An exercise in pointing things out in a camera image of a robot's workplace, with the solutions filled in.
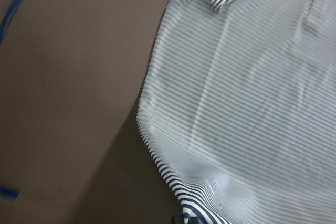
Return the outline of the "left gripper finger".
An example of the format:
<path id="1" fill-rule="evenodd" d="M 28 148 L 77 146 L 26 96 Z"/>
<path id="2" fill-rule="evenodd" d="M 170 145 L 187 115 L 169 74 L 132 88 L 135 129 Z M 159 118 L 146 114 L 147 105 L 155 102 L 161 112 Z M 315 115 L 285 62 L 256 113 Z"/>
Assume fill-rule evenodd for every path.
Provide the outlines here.
<path id="1" fill-rule="evenodd" d="M 183 217 L 178 215 L 172 216 L 171 224 L 183 224 Z"/>

